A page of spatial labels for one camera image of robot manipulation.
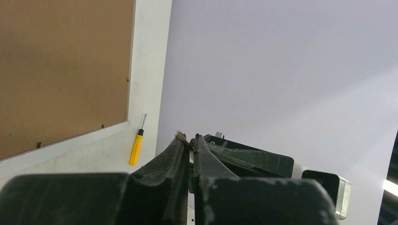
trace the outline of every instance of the light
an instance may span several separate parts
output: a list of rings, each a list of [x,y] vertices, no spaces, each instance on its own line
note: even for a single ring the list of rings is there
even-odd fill
[[[383,182],[383,188],[391,194],[398,196],[398,185],[394,184],[393,182],[385,180]]]

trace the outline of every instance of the cardboard panel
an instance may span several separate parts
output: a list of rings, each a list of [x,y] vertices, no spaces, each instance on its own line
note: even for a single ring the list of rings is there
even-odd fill
[[[133,0],[0,0],[0,158],[126,120]]]

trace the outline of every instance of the screwdriver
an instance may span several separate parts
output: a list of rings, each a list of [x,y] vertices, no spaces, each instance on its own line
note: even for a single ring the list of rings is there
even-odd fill
[[[139,151],[141,150],[142,138],[144,137],[144,129],[143,128],[144,128],[145,119],[146,119],[146,113],[144,114],[144,120],[142,120],[141,129],[138,130],[138,134],[134,141],[133,149],[131,150],[131,156],[130,156],[130,161],[129,161],[130,165],[137,164]]]

